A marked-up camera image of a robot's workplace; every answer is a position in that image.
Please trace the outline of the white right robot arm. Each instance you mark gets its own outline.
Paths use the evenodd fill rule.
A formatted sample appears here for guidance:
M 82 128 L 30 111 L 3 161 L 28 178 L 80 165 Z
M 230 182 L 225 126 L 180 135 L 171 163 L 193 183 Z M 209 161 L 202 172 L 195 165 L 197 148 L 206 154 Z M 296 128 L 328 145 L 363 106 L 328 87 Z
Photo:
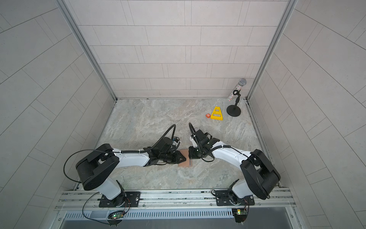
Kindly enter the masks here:
M 192 126 L 190 131 L 193 144 L 189 147 L 190 159 L 208 162 L 206 157 L 209 156 L 212 158 L 211 162 L 221 159 L 241 169 L 244 179 L 234 181 L 227 191 L 226 196 L 232 204 L 239 205 L 253 195 L 262 200 L 270 198 L 270 193 L 281 177 L 261 150 L 240 150 L 213 138 L 209 133 L 195 130 Z

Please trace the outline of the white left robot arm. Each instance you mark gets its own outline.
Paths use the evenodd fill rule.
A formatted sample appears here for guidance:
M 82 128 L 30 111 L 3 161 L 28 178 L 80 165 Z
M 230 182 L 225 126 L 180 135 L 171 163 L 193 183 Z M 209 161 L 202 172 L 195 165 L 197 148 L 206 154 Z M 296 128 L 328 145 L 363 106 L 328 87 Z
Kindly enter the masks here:
M 118 150 L 103 144 L 76 164 L 84 190 L 102 194 L 100 207 L 120 207 L 127 203 L 127 195 L 118 180 L 110 175 L 122 167 L 148 167 L 152 165 L 180 164 L 186 161 L 177 150 L 180 140 L 163 137 L 152 147 L 142 150 Z

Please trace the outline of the pink leather card holder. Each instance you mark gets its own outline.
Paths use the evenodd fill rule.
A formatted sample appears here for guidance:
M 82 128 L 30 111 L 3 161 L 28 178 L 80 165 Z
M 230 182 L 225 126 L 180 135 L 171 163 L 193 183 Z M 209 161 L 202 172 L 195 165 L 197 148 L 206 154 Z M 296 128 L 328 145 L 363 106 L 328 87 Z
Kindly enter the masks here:
M 193 162 L 189 157 L 189 149 L 181 149 L 180 150 L 181 154 L 186 158 L 186 161 L 179 163 L 178 167 L 181 168 L 189 168 L 193 166 Z

